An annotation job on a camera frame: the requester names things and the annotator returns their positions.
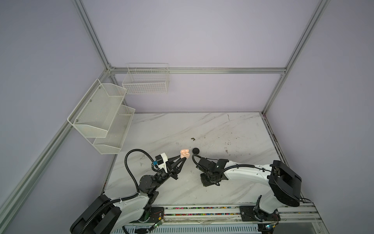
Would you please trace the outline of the black earbud charging case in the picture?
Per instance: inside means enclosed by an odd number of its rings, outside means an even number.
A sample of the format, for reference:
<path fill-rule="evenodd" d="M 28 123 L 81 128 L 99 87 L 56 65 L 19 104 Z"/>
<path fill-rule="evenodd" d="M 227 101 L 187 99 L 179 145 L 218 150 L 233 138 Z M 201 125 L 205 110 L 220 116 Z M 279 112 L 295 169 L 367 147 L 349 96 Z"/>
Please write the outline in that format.
<path fill-rule="evenodd" d="M 192 152 L 194 155 L 198 155 L 200 153 L 200 150 L 198 148 L 193 148 Z"/>

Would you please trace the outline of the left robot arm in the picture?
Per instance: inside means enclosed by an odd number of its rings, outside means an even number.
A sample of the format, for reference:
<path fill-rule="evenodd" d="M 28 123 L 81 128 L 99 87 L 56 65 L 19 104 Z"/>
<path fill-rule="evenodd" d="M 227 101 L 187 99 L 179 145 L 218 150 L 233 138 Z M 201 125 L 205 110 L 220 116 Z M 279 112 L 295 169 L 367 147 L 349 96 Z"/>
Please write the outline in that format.
<path fill-rule="evenodd" d="M 152 163 L 154 175 L 144 175 L 139 181 L 130 170 L 128 158 L 130 154 L 140 152 Z M 178 179 L 184 163 L 190 157 L 190 151 L 184 149 L 180 155 L 168 158 L 165 153 L 152 158 L 142 149 L 130 150 L 124 159 L 126 171 L 134 182 L 136 193 L 127 197 L 111 199 L 105 194 L 94 202 L 77 218 L 70 227 L 71 234 L 109 234 L 112 230 L 125 226 L 133 221 L 147 221 L 151 215 L 151 207 L 159 195 L 157 189 L 169 178 Z"/>

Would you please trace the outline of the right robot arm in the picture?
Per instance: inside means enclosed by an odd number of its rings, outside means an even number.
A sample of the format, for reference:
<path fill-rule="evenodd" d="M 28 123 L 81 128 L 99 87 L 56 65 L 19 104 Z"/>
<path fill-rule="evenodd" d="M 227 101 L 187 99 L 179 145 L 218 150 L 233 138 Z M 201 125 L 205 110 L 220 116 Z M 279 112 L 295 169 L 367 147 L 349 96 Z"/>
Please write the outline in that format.
<path fill-rule="evenodd" d="M 252 221 L 280 221 L 281 207 L 311 203 L 301 192 L 302 179 L 288 165 L 273 160 L 262 165 L 192 155 L 194 174 L 202 184 L 196 190 L 202 204 L 251 206 L 241 216 Z"/>

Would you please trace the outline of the lower white mesh shelf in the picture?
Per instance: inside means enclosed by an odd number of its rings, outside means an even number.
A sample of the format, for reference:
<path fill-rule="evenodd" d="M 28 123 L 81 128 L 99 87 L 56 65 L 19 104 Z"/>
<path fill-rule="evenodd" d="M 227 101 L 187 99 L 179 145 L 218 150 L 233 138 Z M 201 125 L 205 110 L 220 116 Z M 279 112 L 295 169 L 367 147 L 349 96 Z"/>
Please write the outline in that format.
<path fill-rule="evenodd" d="M 93 147 L 102 155 L 119 154 L 125 142 L 135 109 L 121 105 L 105 138 L 96 138 Z"/>

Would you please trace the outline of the white mesh shelf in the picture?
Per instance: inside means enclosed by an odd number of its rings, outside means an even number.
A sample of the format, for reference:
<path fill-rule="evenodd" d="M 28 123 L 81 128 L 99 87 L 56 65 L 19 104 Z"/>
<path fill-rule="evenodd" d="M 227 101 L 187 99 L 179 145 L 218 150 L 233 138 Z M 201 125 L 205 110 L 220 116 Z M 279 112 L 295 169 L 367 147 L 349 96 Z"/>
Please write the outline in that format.
<path fill-rule="evenodd" d="M 105 138 L 126 91 L 121 86 L 96 80 L 67 121 L 85 138 Z"/>
<path fill-rule="evenodd" d="M 135 109 L 121 105 L 105 138 L 96 138 L 93 147 L 102 155 L 119 154 L 125 142 Z"/>

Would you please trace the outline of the upper white mesh shelf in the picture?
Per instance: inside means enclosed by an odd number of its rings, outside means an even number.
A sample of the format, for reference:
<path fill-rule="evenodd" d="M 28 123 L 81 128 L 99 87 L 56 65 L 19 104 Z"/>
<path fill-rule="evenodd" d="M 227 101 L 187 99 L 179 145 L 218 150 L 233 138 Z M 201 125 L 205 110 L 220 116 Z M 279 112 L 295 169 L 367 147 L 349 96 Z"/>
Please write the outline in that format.
<path fill-rule="evenodd" d="M 67 121 L 85 138 L 105 138 L 126 91 L 121 86 L 96 80 Z"/>

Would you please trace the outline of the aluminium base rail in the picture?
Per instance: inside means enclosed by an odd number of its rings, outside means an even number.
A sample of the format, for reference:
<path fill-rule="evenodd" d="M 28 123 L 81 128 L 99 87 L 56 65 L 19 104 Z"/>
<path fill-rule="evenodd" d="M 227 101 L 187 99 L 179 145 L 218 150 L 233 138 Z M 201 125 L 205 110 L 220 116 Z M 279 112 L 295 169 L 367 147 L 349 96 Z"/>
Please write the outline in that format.
<path fill-rule="evenodd" d="M 134 212 L 112 205 L 99 214 L 86 234 L 327 234 L 312 204 L 282 206 L 265 221 L 255 219 L 254 206 L 156 206 Z"/>

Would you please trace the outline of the aluminium frame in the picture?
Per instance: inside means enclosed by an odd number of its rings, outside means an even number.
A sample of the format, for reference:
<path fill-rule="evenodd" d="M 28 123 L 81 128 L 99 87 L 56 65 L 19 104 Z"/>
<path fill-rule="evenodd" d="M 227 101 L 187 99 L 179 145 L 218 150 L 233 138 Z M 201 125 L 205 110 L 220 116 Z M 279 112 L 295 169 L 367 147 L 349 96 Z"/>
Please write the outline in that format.
<path fill-rule="evenodd" d="M 128 70 L 126 68 L 120 67 L 110 67 L 110 64 L 107 60 L 107 57 L 104 54 L 102 46 L 99 42 L 96 32 L 94 31 L 92 22 L 89 19 L 87 10 L 84 6 L 83 1 L 73 1 L 73 6 L 77 10 L 79 18 L 81 19 L 83 26 L 94 45 L 96 52 L 99 55 L 100 60 L 104 64 L 104 70 L 99 76 L 99 81 L 104 81 L 110 75 L 114 74 L 123 74 Z M 263 113 L 267 113 L 275 100 L 277 94 L 280 91 L 280 88 L 283 86 L 286 78 L 288 77 L 291 69 L 296 63 L 301 51 L 304 49 L 307 41 L 310 38 L 313 30 L 315 29 L 318 21 L 323 15 L 326 7 L 328 6 L 329 1 L 319 1 L 313 14 L 302 33 L 300 40 L 298 41 L 294 51 L 291 54 L 289 61 L 287 62 L 286 67 L 284 68 L 273 68 L 273 67 L 215 67 L 215 68 L 183 68 L 183 67 L 172 67 L 169 69 L 171 74 L 279 74 L 280 79 L 277 81 L 277 84 L 272 91 L 269 100 L 266 102 L 263 109 Z M 35 186 L 38 184 L 40 178 L 46 171 L 49 166 L 50 161 L 53 159 L 56 150 L 63 143 L 67 135 L 72 129 L 72 124 L 69 121 L 66 121 L 62 127 L 58 130 L 56 135 L 48 143 L 46 148 L 42 151 L 39 158 L 35 161 L 30 170 L 26 173 L 20 183 L 17 185 L 15 190 L 12 192 L 10 197 L 1 207 L 1 232 L 5 232 L 6 228 L 13 221 L 19 210 L 24 205 L 25 201 L 28 199 Z"/>

